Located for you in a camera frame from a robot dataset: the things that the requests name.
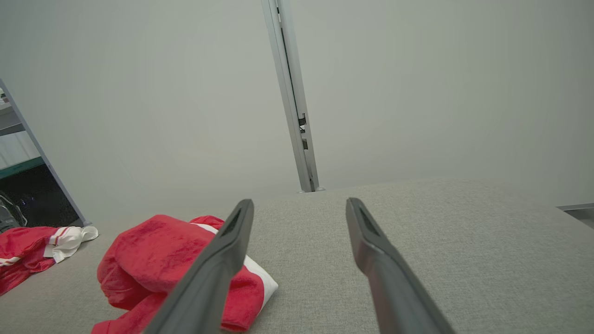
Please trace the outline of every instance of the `red cloth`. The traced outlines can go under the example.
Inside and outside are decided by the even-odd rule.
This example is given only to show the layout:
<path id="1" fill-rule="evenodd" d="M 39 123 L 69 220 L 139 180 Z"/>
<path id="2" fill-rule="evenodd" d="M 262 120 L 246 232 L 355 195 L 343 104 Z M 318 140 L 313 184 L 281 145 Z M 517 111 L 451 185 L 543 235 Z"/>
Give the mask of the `red cloth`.
<path id="1" fill-rule="evenodd" d="M 191 221 L 219 229 L 224 221 L 204 216 Z M 199 226 L 157 215 L 120 234 L 97 269 L 111 305 L 128 310 L 95 325 L 94 334 L 140 333 L 214 234 Z M 264 302 L 259 276 L 245 266 L 231 280 L 221 328 L 248 330 Z"/>
<path id="2" fill-rule="evenodd" d="M 46 244 L 58 228 L 12 228 L 0 234 L 0 295 L 23 283 L 34 273 L 53 266 L 53 258 L 43 256 Z"/>

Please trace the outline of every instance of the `white wall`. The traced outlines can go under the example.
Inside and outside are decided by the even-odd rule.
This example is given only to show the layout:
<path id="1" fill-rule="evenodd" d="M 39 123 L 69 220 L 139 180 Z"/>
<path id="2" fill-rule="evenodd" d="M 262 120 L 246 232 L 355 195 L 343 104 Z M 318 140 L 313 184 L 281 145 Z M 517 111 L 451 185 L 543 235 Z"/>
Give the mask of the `white wall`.
<path id="1" fill-rule="evenodd" d="M 320 185 L 494 178 L 594 202 L 594 2 L 292 1 Z"/>
<path id="2" fill-rule="evenodd" d="M 300 189 L 260 0 L 2 1 L 0 31 L 0 78 L 87 219 Z"/>

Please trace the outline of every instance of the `gray upholstered cushion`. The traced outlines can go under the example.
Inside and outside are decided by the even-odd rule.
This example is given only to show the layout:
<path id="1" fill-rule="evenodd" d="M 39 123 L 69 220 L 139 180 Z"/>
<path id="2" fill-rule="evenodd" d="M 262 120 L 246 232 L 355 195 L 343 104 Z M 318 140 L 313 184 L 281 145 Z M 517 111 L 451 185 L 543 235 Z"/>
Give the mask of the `gray upholstered cushion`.
<path id="1" fill-rule="evenodd" d="M 248 254 L 279 289 L 251 332 L 377 331 L 350 250 L 351 196 L 365 202 L 458 332 L 594 331 L 594 229 L 507 187 L 451 179 L 256 200 Z M 97 240 L 0 297 L 2 331 L 88 332 L 122 313 L 96 282 L 116 235 L 97 225 Z"/>

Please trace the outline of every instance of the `vertical metal bar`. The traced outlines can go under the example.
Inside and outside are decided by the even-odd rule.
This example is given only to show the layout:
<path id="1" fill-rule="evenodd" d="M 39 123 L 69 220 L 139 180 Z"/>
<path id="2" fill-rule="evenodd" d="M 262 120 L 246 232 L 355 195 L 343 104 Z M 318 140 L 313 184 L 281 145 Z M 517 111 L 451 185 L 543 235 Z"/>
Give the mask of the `vertical metal bar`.
<path id="1" fill-rule="evenodd" d="M 78 209 L 78 206 L 76 205 L 76 203 L 72 199 L 72 196 L 70 196 L 70 194 L 68 193 L 68 190 L 66 190 L 66 187 L 64 186 L 64 183 L 62 183 L 62 180 L 60 180 L 60 177 L 58 177 L 58 174 L 56 174 L 56 171 L 53 170 L 53 167 L 49 163 L 48 157 L 45 155 L 45 153 L 43 152 L 41 146 L 39 145 L 39 142 L 37 141 L 37 138 L 35 138 L 35 135 L 31 131 L 31 128 L 27 124 L 27 121 L 25 121 L 25 119 L 23 118 L 23 114 L 21 114 L 20 110 L 18 110 L 17 102 L 12 98 L 12 95 L 10 94 L 10 92 L 8 91 L 8 89 L 6 88 L 6 85 L 4 84 L 4 81 L 2 81 L 1 78 L 0 78 L 0 88 L 2 88 L 2 90 L 4 91 L 4 93 L 6 94 L 6 96 L 8 96 L 8 100 L 10 101 L 10 104 L 12 105 L 12 109 L 14 110 L 14 113 L 17 115 L 18 119 L 23 124 L 23 127 L 25 128 L 25 131 L 27 131 L 27 133 L 29 134 L 29 137 L 31 137 L 31 141 L 33 141 L 33 144 L 35 145 L 35 148 L 37 148 L 37 151 L 39 151 L 39 154 L 41 155 L 41 158 L 43 159 L 43 162 L 45 162 L 45 164 L 48 166 L 48 169 L 52 173 L 53 178 L 56 180 L 56 182 L 60 186 L 60 189 L 62 190 L 62 192 L 64 193 L 64 195 L 68 199 L 68 201 L 70 202 L 70 205 L 72 205 L 72 208 L 74 208 L 74 211 L 78 215 L 78 218 L 82 222 L 86 222 L 87 220 L 84 218 L 83 213 Z"/>
<path id="2" fill-rule="evenodd" d="M 303 142 L 301 140 L 301 132 L 299 130 L 299 120 L 297 118 L 297 107 L 293 96 L 293 85 L 291 83 L 289 64 L 287 63 L 283 35 L 278 19 L 279 15 L 276 9 L 275 0 L 262 0 L 262 8 L 264 10 L 264 19 L 268 28 L 268 36 L 270 38 L 270 46 L 272 48 L 276 73 L 279 79 L 280 94 L 285 107 L 289 135 L 291 137 L 291 143 L 293 144 L 293 154 L 295 155 L 295 162 L 297 164 L 299 182 L 301 183 L 301 189 L 303 191 L 314 191 L 309 182 L 307 162 L 305 159 Z"/>
<path id="3" fill-rule="evenodd" d="M 305 125 L 305 133 L 303 134 L 307 141 L 307 164 L 311 170 L 311 178 L 314 184 L 314 190 L 323 190 L 323 188 L 320 188 L 318 169 L 315 165 L 314 144 L 311 138 L 311 127 L 309 114 L 307 113 L 307 104 L 305 103 L 305 90 L 303 88 L 303 77 L 301 76 L 299 52 L 297 50 L 297 38 L 295 36 L 295 25 L 293 24 L 293 13 L 291 11 L 290 0 L 277 1 L 279 4 L 280 19 L 283 26 L 283 35 L 285 37 L 286 56 L 290 68 L 295 105 L 297 107 L 299 116 L 305 115 L 305 119 L 307 121 L 307 124 Z"/>

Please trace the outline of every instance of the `red towel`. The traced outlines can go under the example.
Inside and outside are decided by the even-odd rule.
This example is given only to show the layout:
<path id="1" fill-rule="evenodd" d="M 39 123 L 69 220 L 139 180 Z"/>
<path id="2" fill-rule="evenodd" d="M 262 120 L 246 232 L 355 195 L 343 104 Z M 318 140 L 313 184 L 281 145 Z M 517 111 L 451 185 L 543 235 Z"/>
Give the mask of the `red towel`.
<path id="1" fill-rule="evenodd" d="M 97 278 L 109 303 L 128 312 L 116 320 L 96 324 L 93 333 L 140 333 L 214 237 L 208 229 L 219 229 L 223 223 L 212 216 L 186 223 L 157 215 L 120 234 L 99 264 Z M 248 330 L 278 287 L 257 264 L 260 269 L 248 270 L 248 260 L 253 262 L 246 258 L 241 271 L 231 280 L 223 329 Z"/>

